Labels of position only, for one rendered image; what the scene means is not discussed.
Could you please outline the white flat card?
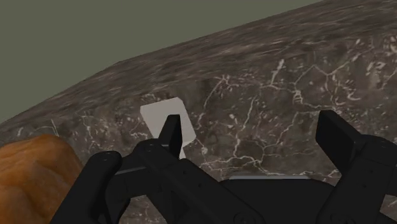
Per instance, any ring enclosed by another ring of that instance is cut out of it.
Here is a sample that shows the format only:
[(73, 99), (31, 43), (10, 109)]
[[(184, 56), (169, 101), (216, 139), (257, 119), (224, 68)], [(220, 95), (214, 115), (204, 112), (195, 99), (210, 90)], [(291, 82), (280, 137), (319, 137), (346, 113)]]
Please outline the white flat card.
[(140, 108), (141, 116), (146, 123), (152, 137), (158, 138), (168, 115), (179, 115), (181, 118), (181, 130), (183, 143), (180, 158), (186, 158), (184, 148), (196, 138), (192, 122), (188, 116), (183, 101), (178, 98), (171, 98), (143, 105)]

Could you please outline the orange-brown lumpy object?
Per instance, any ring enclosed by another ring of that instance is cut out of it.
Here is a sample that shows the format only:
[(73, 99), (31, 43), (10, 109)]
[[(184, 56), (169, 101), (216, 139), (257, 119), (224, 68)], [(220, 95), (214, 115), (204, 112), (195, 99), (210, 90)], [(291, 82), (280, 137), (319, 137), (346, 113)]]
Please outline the orange-brown lumpy object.
[(0, 148), (0, 224), (49, 224), (83, 165), (72, 147), (43, 134)]

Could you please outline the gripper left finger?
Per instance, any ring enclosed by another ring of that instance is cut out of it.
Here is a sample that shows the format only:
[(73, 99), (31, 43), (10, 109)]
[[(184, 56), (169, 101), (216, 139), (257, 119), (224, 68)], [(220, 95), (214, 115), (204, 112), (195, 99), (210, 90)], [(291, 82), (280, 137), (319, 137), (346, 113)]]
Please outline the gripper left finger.
[(130, 155), (92, 155), (50, 224), (119, 224), (130, 200), (147, 196), (167, 224), (264, 224), (258, 211), (188, 159), (178, 157), (181, 119), (169, 115), (158, 138)]

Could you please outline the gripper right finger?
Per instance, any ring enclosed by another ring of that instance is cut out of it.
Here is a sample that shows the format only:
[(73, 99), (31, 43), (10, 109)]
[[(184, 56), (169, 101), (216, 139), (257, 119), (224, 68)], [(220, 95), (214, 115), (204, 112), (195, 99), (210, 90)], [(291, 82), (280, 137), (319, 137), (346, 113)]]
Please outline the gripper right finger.
[(380, 212), (397, 197), (397, 144), (361, 134), (332, 110), (319, 113), (316, 142), (341, 173), (316, 224), (397, 224)]

